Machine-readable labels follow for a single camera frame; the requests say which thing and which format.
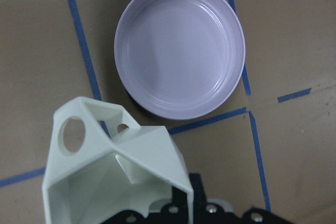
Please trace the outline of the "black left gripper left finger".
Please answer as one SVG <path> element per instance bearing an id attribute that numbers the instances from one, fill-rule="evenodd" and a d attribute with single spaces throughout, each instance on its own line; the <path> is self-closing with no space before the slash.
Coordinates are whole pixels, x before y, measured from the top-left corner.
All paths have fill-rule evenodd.
<path id="1" fill-rule="evenodd" d="M 166 204 L 159 212 L 151 212 L 147 217 L 133 210 L 123 210 L 114 216 L 103 221 L 102 224 L 121 224 L 121 223 L 172 223 L 182 224 L 188 223 L 188 209 L 178 204 Z"/>

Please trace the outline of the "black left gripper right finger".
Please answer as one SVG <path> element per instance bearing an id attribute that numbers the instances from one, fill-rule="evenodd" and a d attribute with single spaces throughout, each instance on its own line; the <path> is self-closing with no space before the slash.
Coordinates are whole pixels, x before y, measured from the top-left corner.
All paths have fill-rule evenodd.
<path id="1" fill-rule="evenodd" d="M 193 196 L 172 188 L 172 202 L 170 203 L 170 223 L 205 223 L 205 207 L 207 198 L 199 173 L 189 173 L 193 189 Z"/>

